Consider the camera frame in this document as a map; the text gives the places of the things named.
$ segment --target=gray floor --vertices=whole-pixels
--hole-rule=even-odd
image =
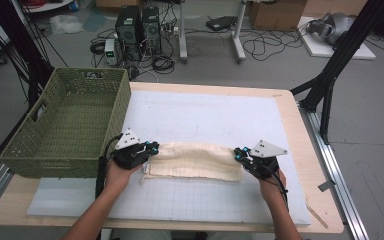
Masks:
[[[61,13],[67,12],[59,10],[48,14]],[[81,22],[91,16],[88,11],[75,15]],[[112,28],[114,21],[107,20],[103,24],[97,32],[84,31],[49,39],[70,67],[90,67],[90,40],[98,32]],[[175,71],[158,75],[160,83],[292,89],[317,76],[328,61],[310,57],[303,46],[288,48],[264,62],[248,55],[245,62],[237,64],[233,45],[225,35],[190,35],[187,39],[188,63],[181,64],[176,51]],[[366,44],[377,58],[375,61],[352,60],[340,75],[334,91],[329,137],[369,238],[384,239],[384,51]],[[51,50],[48,53],[54,66],[63,66]],[[137,81],[155,82],[156,79],[151,74],[143,74]],[[0,65],[0,143],[26,108],[13,67]],[[65,231],[66,228],[0,226],[0,239],[8,236],[11,239],[55,239]],[[255,239],[265,237],[255,235]],[[350,239],[346,230],[342,234],[304,234],[303,237]]]

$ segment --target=wicker-pattern basket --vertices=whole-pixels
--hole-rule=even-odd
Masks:
[[[55,69],[0,161],[24,177],[96,177],[130,95],[125,70]]]

